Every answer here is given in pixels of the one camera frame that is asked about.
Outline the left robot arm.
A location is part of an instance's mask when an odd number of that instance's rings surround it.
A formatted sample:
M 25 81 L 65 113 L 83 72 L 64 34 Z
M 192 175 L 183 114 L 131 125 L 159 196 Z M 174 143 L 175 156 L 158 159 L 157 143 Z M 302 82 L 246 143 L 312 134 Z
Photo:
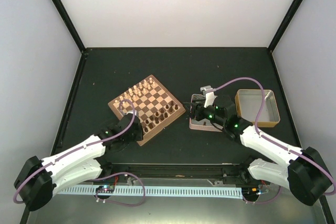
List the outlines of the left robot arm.
M 39 159 L 32 156 L 16 180 L 13 202 L 25 204 L 29 211 L 45 206 L 56 194 L 86 181 L 106 182 L 113 169 L 103 159 L 115 142 L 130 143 L 143 139 L 140 119 L 128 113 L 113 127 L 106 127 L 80 144 L 59 154 Z

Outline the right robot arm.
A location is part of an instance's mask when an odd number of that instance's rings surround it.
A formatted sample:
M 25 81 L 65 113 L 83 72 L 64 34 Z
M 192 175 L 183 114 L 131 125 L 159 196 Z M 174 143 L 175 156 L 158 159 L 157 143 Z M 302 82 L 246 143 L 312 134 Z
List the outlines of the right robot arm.
M 211 105 L 207 105 L 205 99 L 183 105 L 192 120 L 209 120 L 227 138 L 270 159 L 267 162 L 258 158 L 240 168 L 238 176 L 243 183 L 265 180 L 290 190 L 307 206 L 314 205 L 334 185 L 335 181 L 316 149 L 288 145 L 256 129 L 252 122 L 237 114 L 235 103 L 228 96 L 216 97 Z

